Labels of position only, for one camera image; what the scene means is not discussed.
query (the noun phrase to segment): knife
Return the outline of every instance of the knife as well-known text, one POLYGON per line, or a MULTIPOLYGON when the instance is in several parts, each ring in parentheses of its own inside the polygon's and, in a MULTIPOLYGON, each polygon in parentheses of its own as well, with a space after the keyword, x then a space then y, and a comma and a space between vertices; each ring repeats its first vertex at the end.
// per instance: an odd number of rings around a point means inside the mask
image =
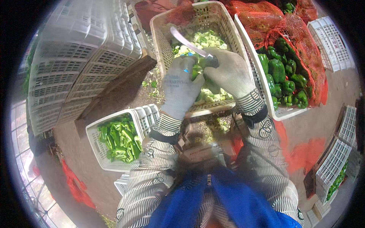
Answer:
POLYGON ((195 51, 196 53, 198 53, 199 55, 201 55, 201 56, 203 56, 205 58, 206 64, 205 64, 204 67, 214 67, 214 68, 218 68, 219 67, 219 61, 218 61, 217 57, 215 57, 214 55, 212 55, 210 53, 207 53, 206 51, 204 51, 202 49, 197 48, 195 45, 193 45, 192 43, 190 43, 176 29, 176 27, 174 27, 174 26, 170 27, 170 32, 182 44, 184 44, 185 46, 187 46, 188 48, 190 48, 191 50, 195 51))

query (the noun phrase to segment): arm sleeve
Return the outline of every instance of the arm sleeve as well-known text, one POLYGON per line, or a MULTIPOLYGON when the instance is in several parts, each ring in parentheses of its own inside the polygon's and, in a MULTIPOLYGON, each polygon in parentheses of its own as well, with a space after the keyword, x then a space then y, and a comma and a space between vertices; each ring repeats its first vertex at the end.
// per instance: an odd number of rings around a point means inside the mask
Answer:
MULTIPOLYGON (((173 136, 179 132, 180 125, 181 120, 162 114, 152 127, 165 136, 173 136)), ((146 226, 174 181, 172 173, 178 154, 173 146, 148 137, 145 140, 139 166, 130 171, 127 192, 118 205, 118 228, 146 226)))
MULTIPOLYGON (((246 116, 255 115, 264 104, 257 89, 236 100, 237 110, 246 116)), ((286 214, 303 225, 303 216, 298 209, 298 191, 294 183, 289 180, 286 170, 288 164, 280 148, 273 120, 266 116, 249 131, 250 135, 245 144, 248 144, 250 149, 247 163, 254 170, 256 183, 262 187, 262 193, 275 211, 286 214)))

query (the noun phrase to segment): red net sack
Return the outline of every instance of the red net sack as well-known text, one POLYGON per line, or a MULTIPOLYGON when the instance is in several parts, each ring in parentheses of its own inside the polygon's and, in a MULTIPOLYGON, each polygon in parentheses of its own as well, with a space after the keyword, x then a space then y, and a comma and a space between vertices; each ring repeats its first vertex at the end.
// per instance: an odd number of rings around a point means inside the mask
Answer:
POLYGON ((267 34, 265 47, 274 46, 276 39, 279 37, 284 38, 291 46, 299 57, 303 69, 307 72, 307 78, 309 79, 307 86, 312 87, 309 106, 318 106, 322 101, 326 74, 324 73, 320 52, 307 26, 299 16, 288 13, 285 15, 285 19, 267 34))
POLYGON ((165 23, 172 23, 176 26, 188 25, 195 16, 193 3, 194 0, 179 0, 177 2, 178 7, 167 15, 165 23))
POLYGON ((259 3, 226 1, 224 4, 232 17, 238 13, 239 20, 245 27, 255 49, 264 45, 267 33, 284 19, 282 11, 266 1, 259 3))
POLYGON ((312 0, 298 0, 295 14, 301 17, 305 24, 318 19, 318 12, 312 0))

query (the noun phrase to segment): person's right hand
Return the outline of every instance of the person's right hand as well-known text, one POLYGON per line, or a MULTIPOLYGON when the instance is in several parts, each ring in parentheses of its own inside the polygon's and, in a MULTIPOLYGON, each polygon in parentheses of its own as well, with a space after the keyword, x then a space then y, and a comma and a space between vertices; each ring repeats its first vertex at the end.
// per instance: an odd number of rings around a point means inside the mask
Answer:
POLYGON ((241 56, 215 47, 204 48, 204 51, 215 55, 219 61, 218 68, 206 67, 204 74, 235 99, 244 97, 256 88, 249 74, 250 64, 241 56))

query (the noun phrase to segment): gloved hand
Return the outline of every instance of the gloved hand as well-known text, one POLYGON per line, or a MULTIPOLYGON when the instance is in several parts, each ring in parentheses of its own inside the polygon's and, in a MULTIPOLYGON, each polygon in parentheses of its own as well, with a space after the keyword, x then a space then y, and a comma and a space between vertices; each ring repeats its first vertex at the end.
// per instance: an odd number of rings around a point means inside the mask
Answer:
POLYGON ((166 101, 161 110, 178 120, 194 104, 205 81, 201 74, 191 81, 194 63, 192 57, 175 58, 162 80, 166 101))
POLYGON ((244 97, 256 88, 249 74, 250 64, 241 56, 215 47, 204 48, 204 51, 215 55, 219 61, 218 68, 206 67, 204 74, 235 99, 244 97))

